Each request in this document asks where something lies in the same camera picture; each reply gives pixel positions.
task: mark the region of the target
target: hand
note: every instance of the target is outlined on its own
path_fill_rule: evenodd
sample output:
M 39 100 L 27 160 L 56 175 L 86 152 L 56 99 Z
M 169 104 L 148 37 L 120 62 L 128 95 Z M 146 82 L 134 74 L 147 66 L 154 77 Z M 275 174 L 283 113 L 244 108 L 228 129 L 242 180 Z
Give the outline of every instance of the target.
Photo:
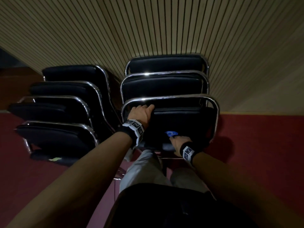
M 175 136 L 169 138 L 173 147 L 175 148 L 174 154 L 178 157 L 181 157 L 180 155 L 180 148 L 181 146 L 186 142 L 192 142 L 191 138 L 185 137 L 185 136 Z
M 138 107 L 133 107 L 131 109 L 131 112 L 128 116 L 129 119 L 135 119 L 138 120 L 144 129 L 146 129 L 149 125 L 151 113 L 154 110 L 155 106 L 150 105 L 149 107 L 147 105 L 139 105 Z

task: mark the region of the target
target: leg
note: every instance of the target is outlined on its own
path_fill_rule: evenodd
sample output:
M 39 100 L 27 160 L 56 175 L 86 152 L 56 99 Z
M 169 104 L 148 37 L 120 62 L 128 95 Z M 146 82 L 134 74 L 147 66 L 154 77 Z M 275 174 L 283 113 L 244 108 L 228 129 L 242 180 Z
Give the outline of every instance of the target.
M 190 168 L 175 169 L 170 181 L 175 187 L 196 190 L 202 193 L 209 191 L 205 183 Z
M 172 186 L 169 179 L 162 173 L 161 164 L 156 154 L 145 150 L 139 158 L 128 168 L 120 182 L 120 192 L 125 188 L 138 183 L 155 183 Z

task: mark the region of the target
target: black chair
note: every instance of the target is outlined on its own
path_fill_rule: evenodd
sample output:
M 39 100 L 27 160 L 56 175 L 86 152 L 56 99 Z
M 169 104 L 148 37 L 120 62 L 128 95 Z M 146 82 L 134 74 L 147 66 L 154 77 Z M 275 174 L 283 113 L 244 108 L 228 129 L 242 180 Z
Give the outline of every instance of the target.
M 119 96 L 120 80 L 109 71 L 95 65 L 55 66 L 42 70 L 45 81 L 89 81 L 96 85 L 105 109 L 114 113 L 121 122 L 122 107 Z
M 208 94 L 209 81 L 203 72 L 196 70 L 134 73 L 122 81 L 120 93 L 123 102 L 139 97 Z
M 29 91 L 32 95 L 71 95 L 82 99 L 91 110 L 92 123 L 98 135 L 106 133 L 110 136 L 120 125 L 120 122 L 112 111 L 104 110 L 99 89 L 91 82 L 39 82 L 32 84 Z
M 132 58 L 125 70 L 129 73 L 154 73 L 176 70 L 197 70 L 209 74 L 207 59 L 201 54 L 171 54 Z
M 8 111 L 24 120 L 81 123 L 94 128 L 88 105 L 75 96 L 25 96 L 10 104 Z
M 200 107 L 181 107 L 179 105 L 181 99 L 191 98 L 201 99 L 202 102 L 207 100 L 212 107 L 205 107 L 205 104 L 201 104 Z M 127 119 L 131 108 L 139 104 L 154 104 L 155 110 L 138 148 L 173 152 L 175 149 L 166 134 L 167 131 L 188 136 L 193 141 L 199 141 L 203 147 L 208 146 L 215 136 L 219 106 L 209 95 L 193 94 L 130 99 L 124 103 L 122 108 L 124 120 Z
M 59 164 L 69 165 L 99 144 L 95 132 L 84 124 L 26 121 L 15 131 L 23 137 L 31 158 Z M 40 149 L 34 150 L 32 144 Z

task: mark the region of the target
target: person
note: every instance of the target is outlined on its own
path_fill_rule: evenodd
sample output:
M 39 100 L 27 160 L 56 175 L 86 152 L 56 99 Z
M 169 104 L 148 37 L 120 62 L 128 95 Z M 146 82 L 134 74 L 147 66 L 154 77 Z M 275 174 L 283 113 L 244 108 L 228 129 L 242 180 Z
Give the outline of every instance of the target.
M 153 109 L 154 105 L 133 107 L 127 122 L 145 130 Z M 36 196 L 7 227 L 86 227 L 128 149 L 143 133 L 133 130 L 132 134 L 129 129 L 124 123 Z M 275 196 L 234 167 L 195 150 L 199 146 L 190 138 L 170 140 L 176 155 L 188 155 L 185 160 L 191 168 L 177 168 L 169 181 L 157 156 L 143 151 L 122 179 L 105 227 L 304 227 L 302 218 Z

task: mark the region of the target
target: yellow sticker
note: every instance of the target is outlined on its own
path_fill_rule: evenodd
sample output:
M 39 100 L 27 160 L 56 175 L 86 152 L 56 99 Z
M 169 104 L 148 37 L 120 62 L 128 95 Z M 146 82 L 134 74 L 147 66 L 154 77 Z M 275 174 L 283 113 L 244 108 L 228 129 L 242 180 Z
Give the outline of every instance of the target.
M 51 161 L 51 162 L 56 162 L 56 161 L 58 161 L 58 160 L 60 160 L 60 159 L 62 159 L 61 157 L 55 157 L 55 158 L 53 158 L 53 159 L 49 159 L 49 161 Z

